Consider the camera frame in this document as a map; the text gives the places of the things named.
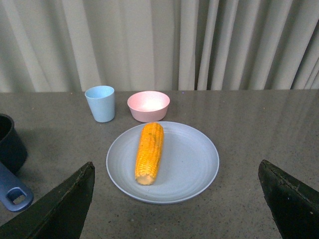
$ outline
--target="pink bowl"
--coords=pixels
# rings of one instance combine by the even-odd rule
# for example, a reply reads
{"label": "pink bowl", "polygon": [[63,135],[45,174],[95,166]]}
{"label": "pink bowl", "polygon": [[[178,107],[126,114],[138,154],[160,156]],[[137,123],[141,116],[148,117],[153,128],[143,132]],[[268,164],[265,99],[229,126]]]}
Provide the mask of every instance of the pink bowl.
{"label": "pink bowl", "polygon": [[128,99],[133,118],[144,123],[164,118],[169,103],[169,97],[158,91],[138,92]]}

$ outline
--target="gray countertop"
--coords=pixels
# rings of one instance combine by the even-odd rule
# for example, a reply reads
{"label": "gray countertop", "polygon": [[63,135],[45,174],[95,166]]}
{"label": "gray countertop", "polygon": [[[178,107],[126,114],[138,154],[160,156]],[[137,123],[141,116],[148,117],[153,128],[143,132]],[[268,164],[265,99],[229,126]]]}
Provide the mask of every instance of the gray countertop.
{"label": "gray countertop", "polygon": [[[112,142],[141,124],[116,92],[116,116],[95,122],[84,93],[2,93],[29,156],[17,176],[34,202],[88,161],[95,187],[81,238],[281,238],[258,179],[266,159],[319,191],[319,91],[168,91],[164,121],[189,125],[215,144],[220,167],[198,196],[172,205],[137,201],[106,170]],[[16,214],[0,204],[0,225]]]}

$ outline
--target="round plate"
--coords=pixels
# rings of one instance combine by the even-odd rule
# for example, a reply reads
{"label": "round plate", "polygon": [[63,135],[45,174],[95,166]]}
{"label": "round plate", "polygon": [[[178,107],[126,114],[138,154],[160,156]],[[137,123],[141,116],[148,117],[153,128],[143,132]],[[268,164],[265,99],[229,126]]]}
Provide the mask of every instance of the round plate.
{"label": "round plate", "polygon": [[172,204],[204,191],[215,179],[219,157],[215,145],[200,131],[175,122],[159,122],[164,145],[156,181],[135,181],[135,162],[141,124],[121,134],[111,145],[106,167],[114,184],[127,195],[147,203]]}

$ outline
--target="beige curtain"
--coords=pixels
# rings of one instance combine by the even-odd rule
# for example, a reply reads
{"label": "beige curtain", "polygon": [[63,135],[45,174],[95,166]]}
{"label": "beige curtain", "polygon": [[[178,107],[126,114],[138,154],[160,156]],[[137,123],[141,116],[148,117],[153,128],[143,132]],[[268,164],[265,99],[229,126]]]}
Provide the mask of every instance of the beige curtain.
{"label": "beige curtain", "polygon": [[319,89],[318,0],[0,0],[0,92]]}

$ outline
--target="corn on the cob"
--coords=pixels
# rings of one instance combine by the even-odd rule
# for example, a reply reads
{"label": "corn on the cob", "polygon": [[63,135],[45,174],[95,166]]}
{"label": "corn on the cob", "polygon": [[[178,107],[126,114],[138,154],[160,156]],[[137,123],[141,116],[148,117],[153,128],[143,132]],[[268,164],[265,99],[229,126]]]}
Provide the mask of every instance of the corn on the cob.
{"label": "corn on the cob", "polygon": [[164,141],[163,127],[156,122],[148,123],[141,132],[136,156],[135,179],[142,185],[155,182],[160,167]]}

